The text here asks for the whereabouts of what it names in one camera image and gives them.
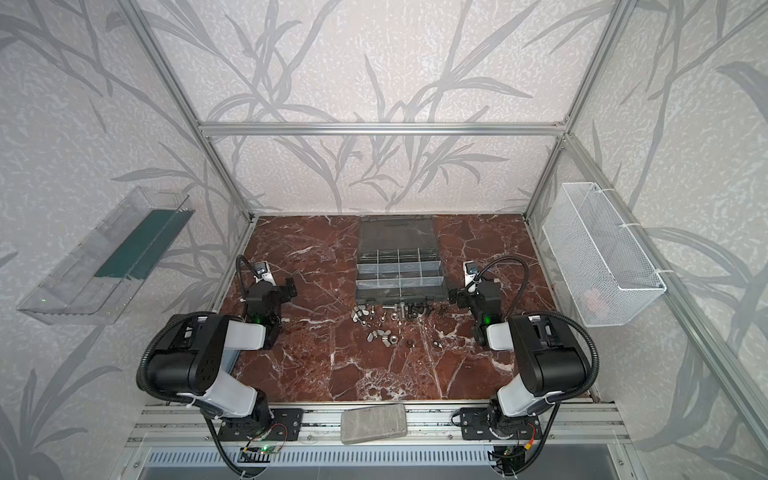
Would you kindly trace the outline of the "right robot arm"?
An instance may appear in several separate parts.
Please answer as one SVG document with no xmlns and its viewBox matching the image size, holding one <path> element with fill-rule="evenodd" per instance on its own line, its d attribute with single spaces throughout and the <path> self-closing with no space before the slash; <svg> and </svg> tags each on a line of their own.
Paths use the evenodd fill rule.
<svg viewBox="0 0 768 480">
<path fill-rule="evenodd" d="M 571 318 L 556 311 L 504 317 L 500 286 L 492 282 L 452 289 L 449 302 L 470 311 L 480 346 L 514 354 L 517 374 L 491 398 L 491 423 L 539 415 L 581 396 L 597 379 L 596 344 Z"/>
</svg>

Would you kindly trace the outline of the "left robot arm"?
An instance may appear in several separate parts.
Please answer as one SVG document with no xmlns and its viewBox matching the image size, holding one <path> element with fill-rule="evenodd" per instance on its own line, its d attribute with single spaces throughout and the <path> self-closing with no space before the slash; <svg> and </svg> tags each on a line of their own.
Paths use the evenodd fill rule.
<svg viewBox="0 0 768 480">
<path fill-rule="evenodd" d="M 176 314 L 144 351 L 136 373 L 140 390 L 168 402 L 194 405 L 210 418 L 270 426 L 264 392 L 247 386 L 222 366 L 227 351 L 269 350 L 282 329 L 281 307 L 297 296 L 295 281 L 267 280 L 245 294 L 242 316 L 198 311 Z"/>
</svg>

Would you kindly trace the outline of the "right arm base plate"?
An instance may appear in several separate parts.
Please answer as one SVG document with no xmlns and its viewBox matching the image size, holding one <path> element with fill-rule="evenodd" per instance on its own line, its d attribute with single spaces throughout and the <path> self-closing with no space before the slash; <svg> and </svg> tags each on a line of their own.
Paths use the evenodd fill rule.
<svg viewBox="0 0 768 480">
<path fill-rule="evenodd" d="M 529 442 L 539 440 L 543 433 L 537 416 L 509 417 L 491 406 L 461 408 L 452 419 L 461 429 L 463 440 Z"/>
</svg>

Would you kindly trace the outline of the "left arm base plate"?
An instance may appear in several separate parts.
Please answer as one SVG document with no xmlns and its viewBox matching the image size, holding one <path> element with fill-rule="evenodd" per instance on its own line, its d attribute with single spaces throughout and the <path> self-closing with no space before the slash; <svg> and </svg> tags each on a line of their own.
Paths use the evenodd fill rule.
<svg viewBox="0 0 768 480">
<path fill-rule="evenodd" d="M 277 442 L 297 441 L 304 410 L 301 408 L 272 409 L 264 420 L 251 417 L 222 421 L 217 438 L 223 442 L 266 440 Z"/>
</svg>

